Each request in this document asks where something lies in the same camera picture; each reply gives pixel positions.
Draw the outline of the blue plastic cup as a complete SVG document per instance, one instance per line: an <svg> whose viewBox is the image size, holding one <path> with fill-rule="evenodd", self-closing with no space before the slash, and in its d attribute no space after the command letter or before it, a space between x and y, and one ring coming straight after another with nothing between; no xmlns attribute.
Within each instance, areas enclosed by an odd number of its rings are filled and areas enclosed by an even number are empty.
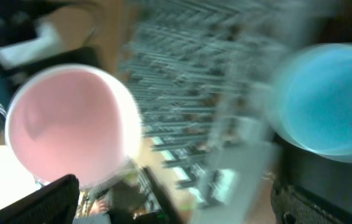
<svg viewBox="0 0 352 224"><path fill-rule="evenodd" d="M314 45L284 60L266 115L290 144L352 163L352 43Z"/></svg>

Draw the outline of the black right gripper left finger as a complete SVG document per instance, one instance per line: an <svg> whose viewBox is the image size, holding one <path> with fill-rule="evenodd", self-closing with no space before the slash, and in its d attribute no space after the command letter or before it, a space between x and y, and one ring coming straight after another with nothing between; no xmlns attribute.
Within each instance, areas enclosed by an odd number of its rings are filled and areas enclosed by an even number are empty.
<svg viewBox="0 0 352 224"><path fill-rule="evenodd" d="M72 224L79 194L78 178L65 175L0 209L0 224Z"/></svg>

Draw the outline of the pink plastic cup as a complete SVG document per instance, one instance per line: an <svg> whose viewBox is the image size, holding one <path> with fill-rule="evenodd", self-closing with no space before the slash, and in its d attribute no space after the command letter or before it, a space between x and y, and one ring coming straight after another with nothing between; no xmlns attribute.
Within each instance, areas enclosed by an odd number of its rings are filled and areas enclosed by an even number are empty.
<svg viewBox="0 0 352 224"><path fill-rule="evenodd" d="M140 111L129 89L97 67L62 64L36 73L15 93L6 145L37 179L73 174L101 184L139 153Z"/></svg>

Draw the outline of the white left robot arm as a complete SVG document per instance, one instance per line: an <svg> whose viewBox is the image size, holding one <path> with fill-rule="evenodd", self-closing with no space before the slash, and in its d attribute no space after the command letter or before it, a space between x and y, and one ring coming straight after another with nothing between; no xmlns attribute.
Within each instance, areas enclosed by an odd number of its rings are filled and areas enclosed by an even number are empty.
<svg viewBox="0 0 352 224"><path fill-rule="evenodd" d="M6 81L9 91L15 92L27 76L49 66L61 63L81 63L94 67L101 67L97 46L79 47L66 51L57 29L46 22L37 28L40 35L34 40L28 40L14 45L0 47L0 65L6 70ZM138 173L138 184L141 193L146 197L145 207L152 203L153 209L136 219L140 223L182 223L176 209L167 195L165 187L159 184L154 172L148 166L135 170Z"/></svg>

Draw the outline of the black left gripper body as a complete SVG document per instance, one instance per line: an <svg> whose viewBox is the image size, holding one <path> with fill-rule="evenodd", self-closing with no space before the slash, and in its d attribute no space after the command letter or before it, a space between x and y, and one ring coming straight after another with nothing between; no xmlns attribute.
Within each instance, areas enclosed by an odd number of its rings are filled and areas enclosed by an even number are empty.
<svg viewBox="0 0 352 224"><path fill-rule="evenodd" d="M152 171L143 167L136 172L136 184L119 180L111 189L107 212L112 224L183 224L167 191Z"/></svg>

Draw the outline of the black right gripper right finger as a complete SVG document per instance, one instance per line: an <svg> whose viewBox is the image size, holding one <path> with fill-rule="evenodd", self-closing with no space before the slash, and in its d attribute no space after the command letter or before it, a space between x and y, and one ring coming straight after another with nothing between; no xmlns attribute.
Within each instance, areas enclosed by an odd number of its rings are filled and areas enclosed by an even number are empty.
<svg viewBox="0 0 352 224"><path fill-rule="evenodd" d="M277 223L352 223L352 176L276 178L270 200Z"/></svg>

